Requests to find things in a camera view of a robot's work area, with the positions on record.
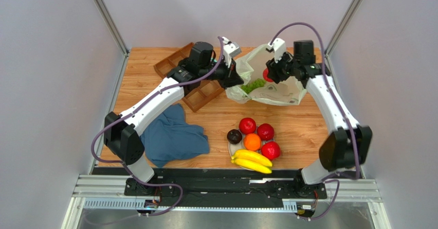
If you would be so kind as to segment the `small red fake fruit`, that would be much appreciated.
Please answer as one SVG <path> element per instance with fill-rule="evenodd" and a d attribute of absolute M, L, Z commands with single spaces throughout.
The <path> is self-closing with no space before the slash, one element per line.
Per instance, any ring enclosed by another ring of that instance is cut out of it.
<path fill-rule="evenodd" d="M 262 75 L 263 75 L 263 79 L 266 81 L 266 82 L 273 82 L 273 80 L 272 79 L 270 79 L 269 77 L 268 77 L 268 69 L 266 68 L 266 69 L 264 69 L 263 70 L 263 73 L 262 73 Z"/>

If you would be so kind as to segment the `light green plastic bag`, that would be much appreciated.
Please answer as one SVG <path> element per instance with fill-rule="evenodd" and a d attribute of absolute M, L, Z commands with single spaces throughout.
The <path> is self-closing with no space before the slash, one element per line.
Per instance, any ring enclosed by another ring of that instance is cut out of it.
<path fill-rule="evenodd" d="M 261 45 L 236 59 L 236 71 L 244 84 L 225 89 L 227 97 L 237 103 L 253 100 L 278 106 L 299 105 L 307 90 L 296 78 L 280 83 L 266 80 L 266 62 L 274 57 L 266 47 Z"/>

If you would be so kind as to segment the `red fake pomegranate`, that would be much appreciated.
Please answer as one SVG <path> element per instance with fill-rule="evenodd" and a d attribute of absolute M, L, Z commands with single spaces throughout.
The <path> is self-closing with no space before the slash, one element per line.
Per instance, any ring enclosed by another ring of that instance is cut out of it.
<path fill-rule="evenodd" d="M 257 130 L 256 121 L 250 117 L 241 119 L 239 122 L 239 130 L 242 134 L 252 134 Z"/>

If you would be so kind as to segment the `dark purple fake fruit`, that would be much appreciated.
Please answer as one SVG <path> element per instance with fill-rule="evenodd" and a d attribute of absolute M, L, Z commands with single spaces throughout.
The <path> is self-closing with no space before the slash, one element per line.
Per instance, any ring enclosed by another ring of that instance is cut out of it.
<path fill-rule="evenodd" d="M 237 145 L 242 139 L 243 136 L 238 129 L 232 129 L 227 133 L 227 140 L 230 144 Z"/>

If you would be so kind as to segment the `red fake tomato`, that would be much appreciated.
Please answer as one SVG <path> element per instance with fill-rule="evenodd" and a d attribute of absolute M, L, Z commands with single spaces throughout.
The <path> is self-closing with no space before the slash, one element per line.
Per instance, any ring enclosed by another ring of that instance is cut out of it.
<path fill-rule="evenodd" d="M 257 135 L 263 141 L 272 140 L 275 135 L 275 130 L 270 124 L 261 124 L 257 127 Z"/>

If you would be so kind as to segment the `orange fake orange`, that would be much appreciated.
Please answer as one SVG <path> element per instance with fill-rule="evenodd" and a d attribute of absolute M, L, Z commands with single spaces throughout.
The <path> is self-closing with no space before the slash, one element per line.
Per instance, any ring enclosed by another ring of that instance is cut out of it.
<path fill-rule="evenodd" d="M 262 147 L 262 140 L 257 134 L 250 133 L 244 137 L 243 145 L 247 150 L 258 151 Z"/>

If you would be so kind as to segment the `red fake apple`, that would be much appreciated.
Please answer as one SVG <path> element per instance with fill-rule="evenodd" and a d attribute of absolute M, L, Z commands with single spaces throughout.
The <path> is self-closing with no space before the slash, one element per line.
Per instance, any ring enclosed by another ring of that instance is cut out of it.
<path fill-rule="evenodd" d="M 270 141 L 262 146 L 261 154 L 272 161 L 281 155 L 281 149 L 278 143 Z"/>

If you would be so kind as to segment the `yellow fake banana bunch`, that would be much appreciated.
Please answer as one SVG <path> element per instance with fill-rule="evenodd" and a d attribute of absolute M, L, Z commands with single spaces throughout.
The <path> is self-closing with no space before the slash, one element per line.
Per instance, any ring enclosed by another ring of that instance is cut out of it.
<path fill-rule="evenodd" d="M 273 164 L 265 156 L 246 149 L 237 150 L 231 157 L 231 162 L 249 170 L 263 174 L 271 174 Z"/>

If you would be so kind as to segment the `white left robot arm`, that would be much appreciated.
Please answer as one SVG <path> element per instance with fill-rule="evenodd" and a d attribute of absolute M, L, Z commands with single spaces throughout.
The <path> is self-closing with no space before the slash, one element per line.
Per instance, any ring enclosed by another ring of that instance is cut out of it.
<path fill-rule="evenodd" d="M 120 114 L 106 115 L 103 143 L 139 183 L 145 184 L 154 176 L 143 156 L 140 139 L 153 120 L 173 103 L 191 95 L 205 80 L 215 81 L 223 89 L 243 84 L 234 61 L 241 48 L 225 37 L 220 38 L 220 43 L 219 52 L 207 42 L 197 42 L 181 51 L 179 59 L 169 59 L 172 68 L 158 87 Z"/>

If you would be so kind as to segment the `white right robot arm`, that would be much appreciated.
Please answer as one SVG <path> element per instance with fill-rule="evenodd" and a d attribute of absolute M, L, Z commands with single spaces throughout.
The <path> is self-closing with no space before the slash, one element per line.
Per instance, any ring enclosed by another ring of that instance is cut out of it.
<path fill-rule="evenodd" d="M 340 98 L 329 70 L 317 63 L 311 40 L 295 41 L 294 51 L 276 38 L 266 50 L 273 58 L 266 63 L 267 77 L 274 83 L 294 77 L 313 97 L 325 120 L 328 137 L 319 149 L 319 158 L 301 170 L 302 182 L 314 185 L 350 168 L 360 170 L 367 159 L 372 130 L 362 126 Z"/>

